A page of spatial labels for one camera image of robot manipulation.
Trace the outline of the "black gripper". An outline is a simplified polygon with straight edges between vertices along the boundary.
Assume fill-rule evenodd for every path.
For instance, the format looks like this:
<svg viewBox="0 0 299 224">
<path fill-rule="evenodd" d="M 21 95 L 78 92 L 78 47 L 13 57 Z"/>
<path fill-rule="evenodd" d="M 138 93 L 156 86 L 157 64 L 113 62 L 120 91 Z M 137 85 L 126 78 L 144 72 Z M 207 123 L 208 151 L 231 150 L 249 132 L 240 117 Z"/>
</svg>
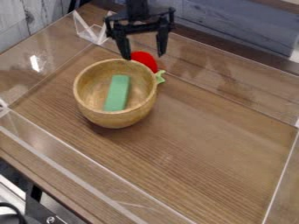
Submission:
<svg viewBox="0 0 299 224">
<path fill-rule="evenodd" d="M 130 60 L 130 46 L 126 35 L 156 32 L 157 55 L 166 51 L 168 33 L 173 29 L 173 7 L 150 6 L 146 14 L 128 15 L 128 9 L 105 16 L 106 36 L 114 39 L 121 57 Z"/>
</svg>

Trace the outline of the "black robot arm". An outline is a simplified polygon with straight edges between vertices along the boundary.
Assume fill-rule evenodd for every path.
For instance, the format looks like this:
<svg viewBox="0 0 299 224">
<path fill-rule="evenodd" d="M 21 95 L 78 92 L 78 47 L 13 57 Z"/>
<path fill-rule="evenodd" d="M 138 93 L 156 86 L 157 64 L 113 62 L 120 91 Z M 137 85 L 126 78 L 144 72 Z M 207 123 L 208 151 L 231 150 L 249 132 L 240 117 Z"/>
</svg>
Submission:
<svg viewBox="0 0 299 224">
<path fill-rule="evenodd" d="M 125 9 L 104 17 L 105 34 L 116 41 L 117 50 L 130 60 L 128 35 L 154 32 L 157 56 L 166 52 L 168 34 L 175 27 L 175 8 L 150 6 L 148 0 L 125 0 Z"/>
</svg>

